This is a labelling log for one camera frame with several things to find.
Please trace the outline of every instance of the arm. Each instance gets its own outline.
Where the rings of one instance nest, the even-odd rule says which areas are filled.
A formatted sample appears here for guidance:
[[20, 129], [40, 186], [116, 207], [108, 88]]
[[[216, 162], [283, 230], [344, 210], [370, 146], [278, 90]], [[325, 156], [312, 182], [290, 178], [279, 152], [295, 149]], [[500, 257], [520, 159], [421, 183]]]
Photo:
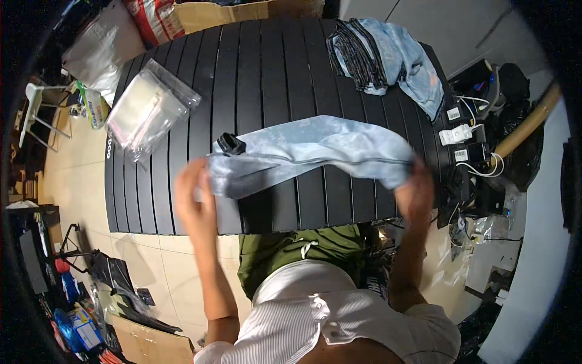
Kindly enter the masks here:
[[[195, 199], [200, 192], [201, 202]], [[188, 163], [176, 180], [176, 212], [194, 247], [202, 283], [204, 313], [208, 319], [206, 344], [226, 341], [234, 344], [239, 335], [239, 314], [235, 297], [218, 263], [217, 214], [206, 171], [206, 159]]]
[[427, 303], [420, 291], [424, 245], [430, 227], [434, 187], [428, 168], [419, 160], [409, 181], [395, 190], [398, 208], [408, 222], [396, 254], [389, 289], [392, 308], [404, 313], [419, 303]]

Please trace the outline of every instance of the drawstring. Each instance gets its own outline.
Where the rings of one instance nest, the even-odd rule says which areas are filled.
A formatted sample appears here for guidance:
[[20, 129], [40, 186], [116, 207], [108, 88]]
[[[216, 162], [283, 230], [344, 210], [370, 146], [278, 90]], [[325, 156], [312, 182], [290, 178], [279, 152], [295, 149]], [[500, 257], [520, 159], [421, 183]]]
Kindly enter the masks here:
[[309, 251], [309, 248], [311, 248], [311, 245], [319, 245], [319, 243], [316, 241], [305, 243], [305, 245], [301, 247], [301, 259], [305, 259], [305, 255]]

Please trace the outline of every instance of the chair leg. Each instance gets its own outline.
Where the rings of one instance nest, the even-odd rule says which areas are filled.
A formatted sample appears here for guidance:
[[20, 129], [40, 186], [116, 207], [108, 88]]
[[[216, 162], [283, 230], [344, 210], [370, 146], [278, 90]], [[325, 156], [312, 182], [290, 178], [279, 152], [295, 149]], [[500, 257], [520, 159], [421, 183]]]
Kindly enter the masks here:
[[49, 129], [54, 130], [56, 133], [59, 133], [63, 136], [66, 136], [69, 139], [72, 139], [72, 137], [70, 135], [61, 132], [59, 129], [55, 128], [54, 126], [52, 126], [49, 123], [45, 122], [44, 120], [40, 119], [38, 116], [35, 116], [34, 120], [38, 121], [39, 123], [43, 124], [44, 126], [48, 127]]
[[68, 106], [64, 106], [64, 105], [53, 105], [53, 104], [45, 104], [45, 103], [41, 103], [40, 106], [48, 106], [48, 107], [54, 107], [54, 108], [67, 108]]
[[53, 152], [58, 153], [59, 151], [51, 147], [50, 145], [46, 144], [43, 139], [40, 139], [35, 133], [27, 130], [30, 135], [32, 135], [36, 140], [38, 140], [43, 146], [51, 149]]
[[68, 88], [69, 88], [69, 86], [43, 86], [42, 87], [43, 90], [55, 90], [55, 89], [64, 90], [64, 89], [68, 89]]

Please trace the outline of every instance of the cardboard box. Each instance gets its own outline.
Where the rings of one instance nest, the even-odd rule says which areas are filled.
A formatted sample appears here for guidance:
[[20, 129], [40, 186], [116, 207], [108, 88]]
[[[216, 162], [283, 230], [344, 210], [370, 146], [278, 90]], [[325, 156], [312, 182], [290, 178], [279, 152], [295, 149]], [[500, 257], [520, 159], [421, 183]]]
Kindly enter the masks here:
[[63, 233], [59, 222], [48, 228], [48, 239], [51, 241], [52, 252], [58, 253], [63, 244]]
[[68, 315], [73, 323], [75, 333], [81, 339], [86, 350], [90, 350], [103, 342], [91, 316], [84, 309], [74, 309]]
[[269, 17], [321, 17], [325, 0], [267, 0], [235, 6], [212, 2], [174, 4], [186, 34], [218, 25]]
[[194, 358], [190, 339], [168, 334], [112, 315], [112, 324], [123, 356], [136, 364], [191, 364]]

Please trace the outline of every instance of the denim fabric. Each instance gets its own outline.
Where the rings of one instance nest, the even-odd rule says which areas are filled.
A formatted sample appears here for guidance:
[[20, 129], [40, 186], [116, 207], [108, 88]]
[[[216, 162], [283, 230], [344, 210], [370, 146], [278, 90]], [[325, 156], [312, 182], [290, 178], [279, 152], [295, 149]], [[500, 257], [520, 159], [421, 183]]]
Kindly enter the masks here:
[[408, 142], [393, 131], [327, 115], [238, 138], [247, 144], [245, 153], [226, 155], [215, 142], [208, 155], [217, 196], [241, 199], [325, 164], [394, 189], [408, 178], [414, 156]]
[[[444, 91], [441, 80], [422, 46], [414, 40], [408, 31], [392, 23], [383, 23], [375, 19], [359, 19], [358, 22], [375, 41], [379, 51], [384, 74], [389, 85], [396, 84], [412, 98], [434, 120], [441, 106]], [[372, 45], [362, 36], [352, 24], [348, 28], [363, 42], [368, 55], [374, 59]], [[334, 36], [332, 44], [335, 56], [345, 76], [351, 77], [346, 61], [346, 55], [337, 49], [339, 36]], [[384, 95], [385, 87], [375, 87], [371, 83], [364, 92], [373, 95]]]

